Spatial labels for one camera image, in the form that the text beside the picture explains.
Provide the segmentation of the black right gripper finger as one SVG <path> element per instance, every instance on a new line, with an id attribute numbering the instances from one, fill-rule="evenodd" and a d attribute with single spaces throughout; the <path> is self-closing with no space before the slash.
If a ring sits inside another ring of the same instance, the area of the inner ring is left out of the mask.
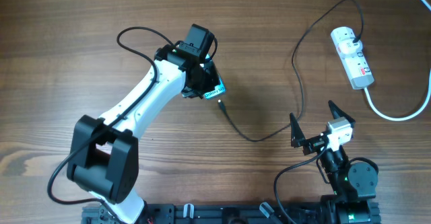
<path id="1" fill-rule="evenodd" d="M 290 113 L 290 127 L 291 127 L 291 146 L 298 148 L 303 146 L 306 142 L 304 133 L 302 132 L 300 125 L 298 124 L 297 118 L 293 113 Z"/>
<path id="2" fill-rule="evenodd" d="M 328 105 L 334 119 L 344 117 L 349 123 L 356 122 L 350 115 L 341 110 L 332 100 L 328 101 Z"/>

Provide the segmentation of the blue screen smartphone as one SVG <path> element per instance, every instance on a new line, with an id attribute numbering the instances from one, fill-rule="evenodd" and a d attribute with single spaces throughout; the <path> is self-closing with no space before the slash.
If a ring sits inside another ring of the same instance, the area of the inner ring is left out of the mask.
<path id="1" fill-rule="evenodd" d="M 216 98 L 226 92 L 226 87 L 224 85 L 224 82 L 221 77 L 219 77 L 219 84 L 215 86 L 213 91 L 209 91 L 204 94 L 204 98 L 206 100 L 211 100 L 213 98 Z"/>

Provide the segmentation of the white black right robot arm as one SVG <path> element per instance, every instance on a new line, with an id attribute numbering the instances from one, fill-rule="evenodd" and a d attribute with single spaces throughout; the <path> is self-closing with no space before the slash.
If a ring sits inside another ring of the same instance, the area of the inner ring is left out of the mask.
<path id="1" fill-rule="evenodd" d="M 343 146 L 353 139 L 356 121 L 334 102 L 328 102 L 333 120 L 315 137 L 304 136 L 298 119 L 290 114 L 291 146 L 301 147 L 303 154 L 315 154 L 324 182 L 331 186 L 333 194 L 324 195 L 319 201 L 319 223 L 380 223 L 380 211 L 376 203 L 378 166 L 365 157 L 350 159 Z"/>

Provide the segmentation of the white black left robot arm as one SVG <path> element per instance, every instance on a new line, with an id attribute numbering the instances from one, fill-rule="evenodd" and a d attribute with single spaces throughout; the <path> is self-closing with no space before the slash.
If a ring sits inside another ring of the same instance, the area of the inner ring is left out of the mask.
<path id="1" fill-rule="evenodd" d="M 150 70 L 115 107 L 98 118 L 82 116 L 75 125 L 67 178 L 92 194 L 119 223 L 136 223 L 146 207 L 134 185 L 138 144 L 161 109 L 178 94 L 206 98 L 221 79 L 209 53 L 216 37 L 193 24 L 187 37 L 168 42 L 150 59 Z"/>

